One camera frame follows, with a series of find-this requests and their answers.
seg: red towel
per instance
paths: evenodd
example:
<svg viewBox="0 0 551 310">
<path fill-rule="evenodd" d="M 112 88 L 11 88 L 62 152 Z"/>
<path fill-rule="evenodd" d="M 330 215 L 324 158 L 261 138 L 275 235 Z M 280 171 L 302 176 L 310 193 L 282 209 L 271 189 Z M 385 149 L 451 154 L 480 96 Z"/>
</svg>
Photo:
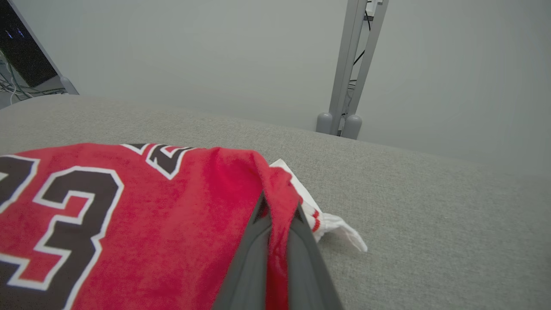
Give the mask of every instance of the red towel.
<svg viewBox="0 0 551 310">
<path fill-rule="evenodd" d="M 80 144 L 0 157 L 0 308 L 210 309 L 264 191 L 267 309 L 300 196 L 255 151 Z"/>
</svg>

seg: gray carpeted surface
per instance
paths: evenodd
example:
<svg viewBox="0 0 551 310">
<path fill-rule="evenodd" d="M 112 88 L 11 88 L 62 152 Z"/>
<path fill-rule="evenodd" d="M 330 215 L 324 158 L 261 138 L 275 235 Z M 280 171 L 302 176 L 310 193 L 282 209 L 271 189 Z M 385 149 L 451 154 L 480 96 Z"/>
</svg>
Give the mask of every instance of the gray carpeted surface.
<svg viewBox="0 0 551 310">
<path fill-rule="evenodd" d="M 256 149 L 363 236 L 320 248 L 346 309 L 545 309 L 551 181 L 161 105 L 52 95 L 0 110 L 0 154 L 81 142 Z"/>
</svg>

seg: number 3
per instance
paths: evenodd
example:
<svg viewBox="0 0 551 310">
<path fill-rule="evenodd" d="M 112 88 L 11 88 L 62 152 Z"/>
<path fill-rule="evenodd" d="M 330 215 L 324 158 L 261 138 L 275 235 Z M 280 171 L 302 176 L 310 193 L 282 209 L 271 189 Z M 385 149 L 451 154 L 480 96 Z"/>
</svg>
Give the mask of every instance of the number 3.
<svg viewBox="0 0 551 310">
<path fill-rule="evenodd" d="M 17 200 L 38 160 L 0 157 L 0 213 Z M 35 251 L 59 255 L 44 281 L 21 279 L 30 260 L 0 253 L 1 309 L 70 309 L 101 254 L 111 215 L 124 185 L 114 170 L 75 166 L 50 175 L 33 202 L 65 209 L 70 197 L 87 201 L 77 217 L 55 215 Z"/>
</svg>

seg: metal post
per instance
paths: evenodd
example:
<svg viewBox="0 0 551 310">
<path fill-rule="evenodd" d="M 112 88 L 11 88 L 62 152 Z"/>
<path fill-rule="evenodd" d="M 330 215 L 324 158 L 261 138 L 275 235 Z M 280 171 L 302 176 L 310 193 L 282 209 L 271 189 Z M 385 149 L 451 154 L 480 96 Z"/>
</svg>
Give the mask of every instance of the metal post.
<svg viewBox="0 0 551 310">
<path fill-rule="evenodd" d="M 387 7 L 388 0 L 384 0 L 382 3 L 377 4 L 377 11 L 375 11 L 375 16 L 373 17 L 373 22 L 371 23 L 371 31 L 369 32 L 368 42 L 365 44 L 365 53 L 363 59 L 361 60 L 356 87 L 354 88 L 350 105 L 347 109 L 344 109 L 344 113 L 346 113 L 346 115 L 353 115 L 358 109 L 361 92 L 364 90 L 365 80 L 368 77 L 369 67 L 371 66 L 375 46 L 377 45 L 377 40 L 379 39 L 379 34 L 381 33 L 382 22 L 385 19 Z"/>
<path fill-rule="evenodd" d="M 341 48 L 337 61 L 337 72 L 333 82 L 333 93 L 331 94 L 331 103 L 329 113 L 333 116 L 331 122 L 331 135 L 336 135 L 341 114 L 344 108 L 344 100 L 352 75 L 352 66 L 358 49 L 360 40 L 361 26 L 364 21 L 364 12 L 367 0 L 348 0 L 346 15 L 344 17 L 343 35 L 341 38 Z"/>
</svg>

